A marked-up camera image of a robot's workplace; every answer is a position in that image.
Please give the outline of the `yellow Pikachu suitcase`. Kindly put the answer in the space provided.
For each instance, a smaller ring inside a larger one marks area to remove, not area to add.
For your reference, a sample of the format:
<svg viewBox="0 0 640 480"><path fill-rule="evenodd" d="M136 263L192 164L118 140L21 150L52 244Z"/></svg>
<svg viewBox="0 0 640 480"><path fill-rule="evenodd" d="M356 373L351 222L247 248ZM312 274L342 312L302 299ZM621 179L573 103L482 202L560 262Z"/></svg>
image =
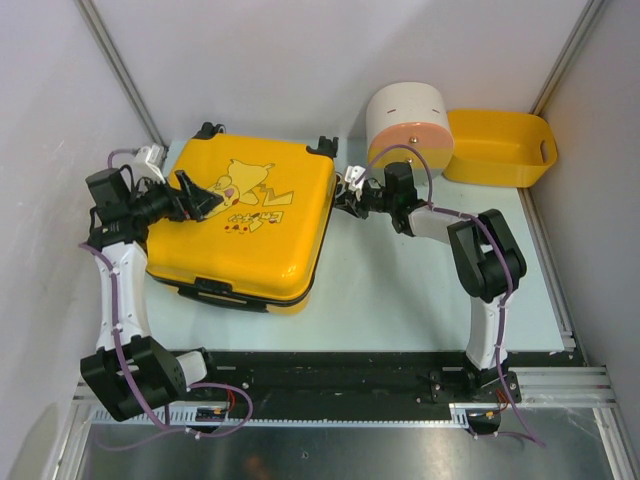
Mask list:
<svg viewBox="0 0 640 480"><path fill-rule="evenodd" d="M260 313L302 311L331 215L337 138L314 146L204 123L172 169L222 198L202 222L161 220L147 272L183 297Z"/></svg>

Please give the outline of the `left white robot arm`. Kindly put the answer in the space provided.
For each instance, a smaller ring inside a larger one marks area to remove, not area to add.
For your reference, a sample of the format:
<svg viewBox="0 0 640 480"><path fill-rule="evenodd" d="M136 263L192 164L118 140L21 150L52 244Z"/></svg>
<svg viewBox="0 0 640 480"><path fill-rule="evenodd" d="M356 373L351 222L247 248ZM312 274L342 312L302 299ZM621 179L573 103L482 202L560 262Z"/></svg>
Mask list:
<svg viewBox="0 0 640 480"><path fill-rule="evenodd" d="M80 362L82 379L116 421L150 415L181 399L214 397L221 376L193 350L175 355L151 334L144 293L151 225L202 221L222 198L196 185L182 170L176 187L163 177L145 180L141 191L121 168L109 167L87 177L94 201L90 230L81 248L95 259L101 281L100 333L94 354Z"/></svg>

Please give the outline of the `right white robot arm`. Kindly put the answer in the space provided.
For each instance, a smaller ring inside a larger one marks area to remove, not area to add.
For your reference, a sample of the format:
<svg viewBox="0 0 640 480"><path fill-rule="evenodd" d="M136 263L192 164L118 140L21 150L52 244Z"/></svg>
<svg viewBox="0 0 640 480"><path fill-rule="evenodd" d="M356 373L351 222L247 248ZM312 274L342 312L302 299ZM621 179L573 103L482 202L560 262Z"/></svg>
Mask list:
<svg viewBox="0 0 640 480"><path fill-rule="evenodd" d="M386 213L396 233L450 247L458 281L471 300L461 388L473 401L486 400L505 381L508 308L527 273L504 215L496 209L474 215L422 199L406 163L387 165L383 183L366 173L363 167L349 166L339 176L334 206L359 219Z"/></svg>

